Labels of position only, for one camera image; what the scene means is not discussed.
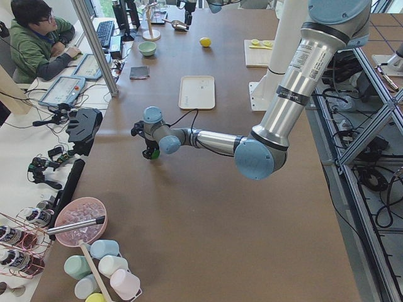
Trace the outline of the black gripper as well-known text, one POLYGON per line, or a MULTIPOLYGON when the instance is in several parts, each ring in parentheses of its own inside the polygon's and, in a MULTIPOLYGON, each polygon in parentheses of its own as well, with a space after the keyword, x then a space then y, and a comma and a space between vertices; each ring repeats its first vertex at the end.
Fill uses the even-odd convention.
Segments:
POLYGON ((152 158, 152 152, 157 149, 159 150, 158 143, 155 140, 149 140, 144 131, 144 122, 143 121, 138 121, 134 123, 133 128, 131 129, 131 136, 135 137, 136 135, 139 135, 145 140, 146 144, 146 149, 142 151, 142 155, 146 159, 151 159, 152 158))

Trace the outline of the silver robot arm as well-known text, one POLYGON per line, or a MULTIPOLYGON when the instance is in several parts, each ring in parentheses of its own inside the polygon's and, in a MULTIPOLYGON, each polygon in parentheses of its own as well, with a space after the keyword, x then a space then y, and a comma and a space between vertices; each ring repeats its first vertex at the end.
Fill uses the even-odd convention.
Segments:
MULTIPOLYGON (((208 8, 211 10, 213 14, 218 13, 223 6, 227 6, 230 4, 238 4, 241 1, 207 1, 208 8)), ((189 30, 192 23, 192 14, 195 12, 196 7, 198 6, 197 0, 177 0, 176 6, 179 9, 184 10, 184 28, 185 30, 189 30)))
POLYGON ((156 159, 188 145, 233 157, 239 172, 254 180, 282 168, 288 136, 334 54, 368 41, 371 5, 370 1, 285 1, 271 56, 280 75, 269 70, 261 79, 267 109, 249 136, 175 128, 163 120, 158 107, 150 106, 131 131, 145 140, 144 157, 156 159))

